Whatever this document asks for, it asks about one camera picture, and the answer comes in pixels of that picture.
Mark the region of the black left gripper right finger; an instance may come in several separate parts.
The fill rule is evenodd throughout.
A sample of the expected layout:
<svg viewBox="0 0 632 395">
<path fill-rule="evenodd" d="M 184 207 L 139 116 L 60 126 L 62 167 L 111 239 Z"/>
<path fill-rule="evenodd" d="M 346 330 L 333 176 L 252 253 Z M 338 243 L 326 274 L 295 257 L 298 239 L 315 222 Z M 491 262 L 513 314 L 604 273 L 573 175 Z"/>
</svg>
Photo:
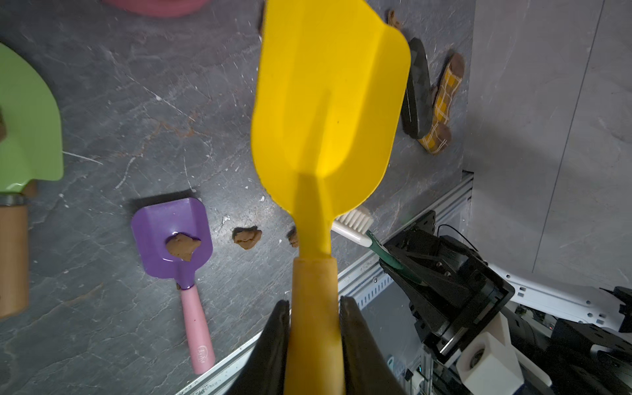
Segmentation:
<svg viewBox="0 0 632 395">
<path fill-rule="evenodd" d="M 346 394 L 405 394 L 352 297 L 340 299 L 340 326 Z"/>
</svg>

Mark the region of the white cleaning brush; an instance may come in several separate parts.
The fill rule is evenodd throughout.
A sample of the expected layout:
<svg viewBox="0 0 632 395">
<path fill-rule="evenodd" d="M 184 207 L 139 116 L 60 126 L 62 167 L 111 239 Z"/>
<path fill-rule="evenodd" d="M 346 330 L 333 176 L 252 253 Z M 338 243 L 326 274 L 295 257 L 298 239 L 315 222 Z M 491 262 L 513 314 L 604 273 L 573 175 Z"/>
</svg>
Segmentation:
<svg viewBox="0 0 632 395">
<path fill-rule="evenodd" d="M 393 269 L 399 276 L 408 281 L 423 286 L 421 279 L 406 269 L 370 232 L 374 223 L 371 212 L 363 206 L 359 206 L 346 214 L 337 217 L 332 224 L 332 231 L 348 240 L 373 251 L 387 266 Z"/>
</svg>

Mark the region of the yellow toy trowel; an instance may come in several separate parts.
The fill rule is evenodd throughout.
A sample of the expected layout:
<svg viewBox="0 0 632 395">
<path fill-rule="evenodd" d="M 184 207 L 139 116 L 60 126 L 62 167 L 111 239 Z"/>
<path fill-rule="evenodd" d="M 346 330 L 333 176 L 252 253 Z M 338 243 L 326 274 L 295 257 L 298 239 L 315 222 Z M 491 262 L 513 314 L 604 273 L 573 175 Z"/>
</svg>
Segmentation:
<svg viewBox="0 0 632 395">
<path fill-rule="evenodd" d="M 283 391 L 346 391 L 334 220 L 380 185 L 411 67 L 403 34 L 364 1 L 269 1 L 253 162 L 296 226 Z"/>
</svg>

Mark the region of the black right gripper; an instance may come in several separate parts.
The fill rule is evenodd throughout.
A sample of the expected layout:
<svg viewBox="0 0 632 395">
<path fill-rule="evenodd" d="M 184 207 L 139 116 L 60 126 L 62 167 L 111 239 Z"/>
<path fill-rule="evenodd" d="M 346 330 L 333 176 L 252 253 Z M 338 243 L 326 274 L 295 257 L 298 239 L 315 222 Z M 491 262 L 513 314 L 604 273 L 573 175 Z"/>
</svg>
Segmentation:
<svg viewBox="0 0 632 395">
<path fill-rule="evenodd" d="M 416 333 L 442 364 L 455 359 L 515 293 L 480 253 L 452 236 L 384 247 L 424 283 L 408 281 L 380 260 L 409 299 Z"/>
</svg>

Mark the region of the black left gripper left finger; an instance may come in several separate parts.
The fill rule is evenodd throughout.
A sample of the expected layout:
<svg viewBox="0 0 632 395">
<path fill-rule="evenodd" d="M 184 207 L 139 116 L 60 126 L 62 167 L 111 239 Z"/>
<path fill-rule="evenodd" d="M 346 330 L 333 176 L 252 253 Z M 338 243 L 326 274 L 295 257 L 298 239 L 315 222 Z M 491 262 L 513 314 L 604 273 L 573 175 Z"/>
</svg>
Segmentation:
<svg viewBox="0 0 632 395">
<path fill-rule="evenodd" d="M 283 394 L 290 333 L 290 302 L 278 301 L 227 394 Z"/>
</svg>

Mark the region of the purple trowel pink handle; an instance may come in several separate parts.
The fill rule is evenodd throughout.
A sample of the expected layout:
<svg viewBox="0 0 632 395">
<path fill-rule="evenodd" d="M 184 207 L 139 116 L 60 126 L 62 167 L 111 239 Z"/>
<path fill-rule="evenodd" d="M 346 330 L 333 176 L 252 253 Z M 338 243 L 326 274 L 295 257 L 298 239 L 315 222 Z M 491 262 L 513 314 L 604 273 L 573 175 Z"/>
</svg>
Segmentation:
<svg viewBox="0 0 632 395">
<path fill-rule="evenodd" d="M 213 252 L 206 209 L 195 197 L 154 204 L 138 210 L 131 227 L 146 274 L 172 279 L 179 289 L 192 367 L 201 375 L 216 362 L 195 284 Z"/>
</svg>

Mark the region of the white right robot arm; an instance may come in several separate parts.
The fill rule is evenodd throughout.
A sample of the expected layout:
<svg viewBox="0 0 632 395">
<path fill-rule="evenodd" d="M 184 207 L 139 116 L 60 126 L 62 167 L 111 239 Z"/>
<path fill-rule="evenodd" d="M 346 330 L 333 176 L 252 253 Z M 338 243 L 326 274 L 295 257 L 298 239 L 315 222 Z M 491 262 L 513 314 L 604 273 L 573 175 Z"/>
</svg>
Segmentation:
<svg viewBox="0 0 632 395">
<path fill-rule="evenodd" d="M 521 290 L 478 251 L 450 235 L 411 225 L 386 245 L 375 241 L 383 270 L 409 299 L 415 328 L 441 363 L 462 354 L 494 313 L 509 321 L 520 352 L 552 379 L 556 394 L 629 394 L 631 343 L 595 324 L 559 317 L 551 336 L 505 308 Z"/>
</svg>

